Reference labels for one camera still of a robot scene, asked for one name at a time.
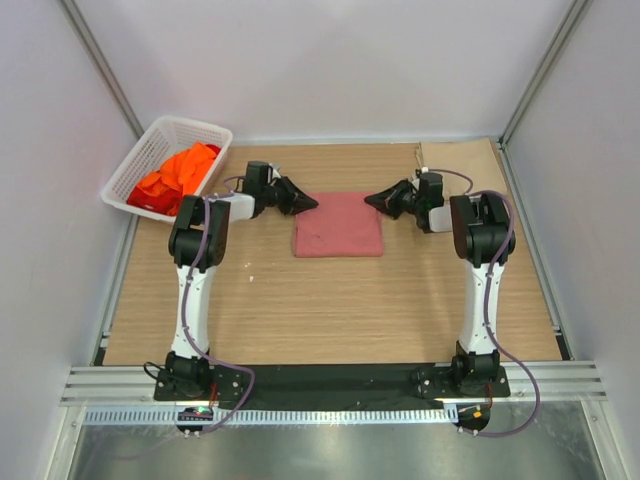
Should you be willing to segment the pink t shirt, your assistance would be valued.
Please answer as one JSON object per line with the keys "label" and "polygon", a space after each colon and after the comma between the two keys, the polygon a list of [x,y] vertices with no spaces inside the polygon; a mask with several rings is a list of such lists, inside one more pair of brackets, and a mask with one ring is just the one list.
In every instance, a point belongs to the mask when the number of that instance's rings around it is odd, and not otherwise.
{"label": "pink t shirt", "polygon": [[325,192],[319,205],[295,217],[297,258],[380,257],[384,254],[381,214],[365,202],[369,192]]}

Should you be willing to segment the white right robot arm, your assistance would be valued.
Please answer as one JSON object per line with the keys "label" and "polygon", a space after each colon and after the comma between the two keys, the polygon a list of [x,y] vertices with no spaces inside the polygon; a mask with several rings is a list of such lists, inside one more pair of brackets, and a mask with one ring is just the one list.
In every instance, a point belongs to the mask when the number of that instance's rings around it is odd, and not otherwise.
{"label": "white right robot arm", "polygon": [[507,197],[494,190],[443,196],[442,176],[425,173],[367,196],[379,213],[414,216],[424,233],[450,232],[464,263],[465,311],[455,355],[447,368],[423,369],[424,386],[441,383],[445,391],[472,396],[500,381],[497,323],[498,296],[505,264],[515,249],[515,227]]}

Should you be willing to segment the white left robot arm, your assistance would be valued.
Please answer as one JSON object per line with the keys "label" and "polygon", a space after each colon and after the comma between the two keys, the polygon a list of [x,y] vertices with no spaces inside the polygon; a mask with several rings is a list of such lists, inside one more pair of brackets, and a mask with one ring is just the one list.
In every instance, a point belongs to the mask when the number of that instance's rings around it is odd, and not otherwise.
{"label": "white left robot arm", "polygon": [[296,216],[318,206],[317,200],[286,176],[254,175],[243,180],[239,192],[184,198],[168,241],[179,294],[163,385],[178,388],[191,400],[202,399],[211,390],[209,299],[216,270],[226,253],[230,225],[254,219],[268,207],[277,208],[285,216]]}

